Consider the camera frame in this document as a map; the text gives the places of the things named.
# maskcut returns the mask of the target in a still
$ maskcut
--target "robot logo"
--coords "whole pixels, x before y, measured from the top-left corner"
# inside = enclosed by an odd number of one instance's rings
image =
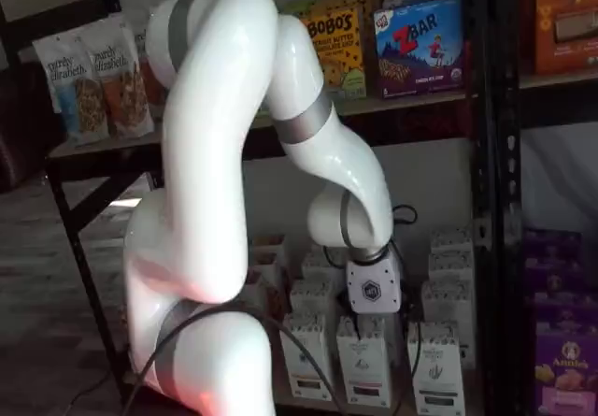
[[[368,301],[378,301],[380,298],[380,286],[372,280],[362,285],[363,297]]]

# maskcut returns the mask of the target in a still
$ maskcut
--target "granola bag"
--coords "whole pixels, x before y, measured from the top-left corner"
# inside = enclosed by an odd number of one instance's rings
[[[123,137],[154,129],[133,32],[122,14],[92,23],[81,40],[102,81],[111,123]]]
[[[83,49],[80,28],[34,42],[46,71],[50,93],[55,93],[69,138],[76,144],[109,137],[102,86]]]
[[[133,29],[137,54],[139,55],[139,68],[143,83],[146,87],[146,96],[148,97],[149,114],[155,122],[160,122],[164,115],[164,105],[166,103],[166,88],[158,81],[151,70],[150,61],[146,52],[146,31],[150,15],[147,11],[131,11],[127,19]]]

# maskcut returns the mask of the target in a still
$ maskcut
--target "power cord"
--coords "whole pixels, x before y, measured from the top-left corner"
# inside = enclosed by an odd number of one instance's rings
[[[421,356],[421,324],[419,321],[415,321],[416,326],[418,327],[418,351],[415,355],[415,362],[413,362],[413,367],[411,368],[411,381],[413,382],[413,378],[415,377],[416,373],[418,372],[418,366],[420,365],[420,356]],[[403,389],[401,393],[401,397],[399,397],[399,401],[396,404],[396,409],[392,412],[392,416],[397,416],[401,407],[403,406],[403,402],[405,400],[405,395],[407,392],[407,387]]]
[[[394,214],[397,210],[403,210],[403,209],[409,210],[413,214],[413,217],[411,219],[407,219],[407,218],[396,218],[394,216]],[[418,222],[420,215],[418,214],[418,211],[410,204],[399,204],[392,208],[392,218],[393,218],[395,226],[398,226],[398,225],[410,226],[411,224],[415,224],[416,222]],[[394,246],[394,249],[396,250],[397,255],[399,256],[399,258],[401,258],[401,261],[403,261],[401,253],[399,252],[399,250],[396,246],[396,243],[394,242],[394,240],[392,238],[391,238],[391,243]],[[324,257],[326,258],[326,262],[328,262],[328,265],[332,266],[333,268],[337,268],[337,269],[343,269],[345,267],[344,265],[335,263],[332,256],[330,255],[330,250],[327,246],[322,246],[321,250],[324,253]]]
[[[170,332],[160,343],[158,343],[155,351],[149,356],[149,359],[143,366],[143,369],[141,369],[141,372],[139,372],[139,374],[137,375],[137,381],[135,382],[133,391],[131,392],[131,394],[129,395],[129,398],[127,399],[124,409],[122,410],[121,416],[127,416],[129,414],[129,410],[131,409],[131,406],[133,405],[135,396],[137,395],[137,393],[139,392],[139,389],[143,385],[143,381],[144,381],[146,375],[148,374],[148,371],[150,370],[151,366],[153,365],[153,363],[156,360],[156,358],[158,357],[158,355],[160,355],[160,353],[162,353],[162,351],[164,350],[166,345],[170,341],[172,341],[180,332],[182,332],[185,328],[187,328],[191,324],[196,323],[208,316],[216,315],[216,314],[222,313],[224,311],[240,311],[243,313],[248,313],[249,315],[253,316],[254,318],[256,318],[259,321],[262,321],[264,323],[268,323],[268,324],[275,326],[279,332],[282,332],[284,335],[286,335],[293,342],[293,344],[295,346],[297,346],[297,348],[301,351],[301,353],[306,357],[306,359],[309,361],[309,363],[316,370],[318,377],[320,377],[321,381],[324,383],[324,386],[328,390],[328,393],[330,393],[330,396],[334,400],[335,405],[338,409],[338,412],[342,416],[349,416],[349,414],[343,409],[343,406],[341,405],[340,400],[338,399],[338,396],[336,395],[336,392],[333,389],[333,386],[330,384],[328,379],[326,379],[326,375],[323,373],[323,371],[318,366],[318,362],[316,362],[314,357],[311,355],[311,353],[309,353],[309,351],[301,343],[301,341],[299,341],[299,339],[297,339],[297,337],[292,334],[291,330],[289,330],[287,327],[285,327],[282,323],[278,322],[274,318],[263,315],[259,310],[255,309],[255,308],[247,308],[247,307],[239,308],[239,307],[236,307],[235,305],[230,305],[230,304],[224,304],[224,305],[217,306],[214,308],[208,308],[207,310],[204,310],[200,313],[196,313],[196,314],[192,315],[191,317],[189,317],[188,319],[186,319],[185,321],[183,321],[182,323],[177,325],[177,327],[175,327],[172,330],[172,332]]]
[[[77,401],[79,399],[81,399],[84,395],[93,393],[94,391],[98,390],[102,385],[104,385],[104,383],[106,383],[108,381],[108,379],[110,378],[111,373],[112,373],[112,370],[109,368],[108,371],[104,374],[104,376],[102,376],[102,379],[100,379],[93,385],[91,385],[91,386],[79,391],[77,394],[75,394],[75,396],[71,399],[71,401],[66,406],[66,409],[64,409],[62,416],[67,416],[71,412],[71,410],[73,409],[75,404],[77,404]]]

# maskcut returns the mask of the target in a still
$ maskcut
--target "purple snack box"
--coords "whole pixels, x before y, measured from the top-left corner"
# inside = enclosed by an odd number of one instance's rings
[[[536,330],[535,401],[538,416],[596,416],[598,334],[564,331],[546,323]]]
[[[581,255],[581,234],[571,231],[526,228],[522,248],[525,257],[574,259]]]
[[[529,257],[525,260],[524,276],[530,293],[583,293],[588,290],[583,269],[575,260]]]
[[[560,328],[583,324],[598,327],[598,296],[595,294],[534,294],[534,319],[556,323]]]

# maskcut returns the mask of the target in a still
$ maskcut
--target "shelf board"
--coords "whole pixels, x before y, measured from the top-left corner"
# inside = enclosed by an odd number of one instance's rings
[[[571,73],[559,73],[554,75],[527,74],[520,77],[520,89],[533,89],[537,87],[556,86],[560,84],[571,84],[575,82],[590,81],[598,79],[598,69],[579,70]]]

